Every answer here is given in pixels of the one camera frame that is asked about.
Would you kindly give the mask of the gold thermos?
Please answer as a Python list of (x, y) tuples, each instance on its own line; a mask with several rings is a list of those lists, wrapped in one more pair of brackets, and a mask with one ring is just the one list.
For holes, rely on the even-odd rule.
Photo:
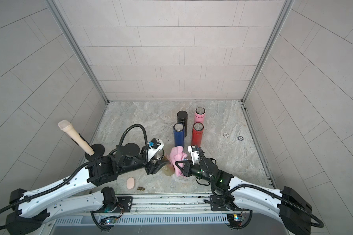
[(175, 173), (175, 169), (170, 162), (170, 158), (163, 149), (158, 150), (152, 160), (155, 161), (155, 163), (161, 164), (160, 170), (162, 170), (166, 176), (171, 176)]

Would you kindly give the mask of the pink cloth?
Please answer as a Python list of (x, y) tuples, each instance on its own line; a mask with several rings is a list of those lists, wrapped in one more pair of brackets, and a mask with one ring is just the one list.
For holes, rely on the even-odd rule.
[(187, 154), (184, 152), (184, 148), (182, 146), (176, 146), (172, 148), (169, 155), (169, 159), (175, 169), (176, 176), (182, 176), (182, 172), (176, 166), (176, 162), (184, 161), (185, 159), (187, 159)]

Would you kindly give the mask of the red thermos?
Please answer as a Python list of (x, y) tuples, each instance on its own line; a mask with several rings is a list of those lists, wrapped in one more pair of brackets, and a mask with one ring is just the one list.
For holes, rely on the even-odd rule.
[(192, 146), (197, 146), (197, 147), (201, 146), (203, 133), (204, 133), (204, 125), (201, 122), (194, 123), (193, 130), (192, 130), (192, 139), (191, 139)]

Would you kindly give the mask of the blue thermos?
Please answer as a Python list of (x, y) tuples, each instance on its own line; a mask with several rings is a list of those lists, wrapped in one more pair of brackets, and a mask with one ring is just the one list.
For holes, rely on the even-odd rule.
[(184, 138), (185, 138), (185, 127), (181, 123), (176, 123), (173, 126), (174, 132), (174, 143), (175, 147), (181, 146), (184, 147)]

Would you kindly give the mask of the black thermos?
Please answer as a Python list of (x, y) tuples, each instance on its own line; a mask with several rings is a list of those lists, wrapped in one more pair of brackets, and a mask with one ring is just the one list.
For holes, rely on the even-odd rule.
[(179, 111), (177, 113), (177, 122), (184, 126), (184, 136), (187, 136), (188, 113), (186, 111)]

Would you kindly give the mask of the pink thermos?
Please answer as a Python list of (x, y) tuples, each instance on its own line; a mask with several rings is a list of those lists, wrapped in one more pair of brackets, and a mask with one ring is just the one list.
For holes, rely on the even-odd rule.
[(203, 107), (198, 107), (195, 110), (195, 118), (194, 118), (194, 122), (197, 123), (204, 123), (205, 120), (205, 115), (206, 115), (206, 110)]

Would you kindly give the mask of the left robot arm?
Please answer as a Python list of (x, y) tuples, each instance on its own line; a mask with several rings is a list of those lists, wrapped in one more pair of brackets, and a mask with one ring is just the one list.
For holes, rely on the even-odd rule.
[(118, 201), (111, 187), (85, 196), (76, 194), (115, 181), (120, 175), (138, 169), (145, 169), (148, 175), (156, 174), (167, 164), (163, 158), (155, 157), (163, 152), (163, 147), (160, 140), (153, 139), (143, 148), (129, 143), (104, 155), (103, 145), (92, 145), (93, 155), (87, 154), (88, 162), (70, 176), (34, 191), (13, 191), (9, 205), (0, 209), (0, 214), (11, 211), (0, 230), (7, 230), (11, 235), (26, 235), (64, 214), (125, 212), (127, 206)]

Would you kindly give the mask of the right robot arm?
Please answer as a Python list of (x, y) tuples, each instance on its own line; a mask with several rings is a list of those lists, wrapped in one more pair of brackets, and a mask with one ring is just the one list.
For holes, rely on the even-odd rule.
[(210, 159), (203, 160), (201, 165), (188, 160), (174, 165), (185, 177), (207, 181), (219, 205), (230, 211), (261, 213), (280, 222), (294, 235), (309, 235), (311, 228), (325, 226), (312, 213), (312, 206), (290, 187), (280, 190), (251, 184), (219, 170)]

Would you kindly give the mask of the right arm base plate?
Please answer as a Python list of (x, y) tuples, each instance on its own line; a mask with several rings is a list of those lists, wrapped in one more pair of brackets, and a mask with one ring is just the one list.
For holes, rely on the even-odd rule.
[(211, 210), (212, 211), (248, 211), (248, 209), (243, 209), (240, 207), (237, 207), (234, 203), (234, 196), (229, 195), (224, 198), (218, 198), (214, 195), (209, 196), (209, 200), (205, 200), (205, 203), (208, 203), (211, 205)]

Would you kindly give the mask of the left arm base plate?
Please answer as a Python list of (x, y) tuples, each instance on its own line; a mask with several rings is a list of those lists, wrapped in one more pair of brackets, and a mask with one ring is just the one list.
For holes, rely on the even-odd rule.
[(130, 212), (133, 203), (131, 196), (119, 196), (115, 199), (107, 199), (103, 201), (103, 205), (94, 210), (95, 213), (120, 213)]

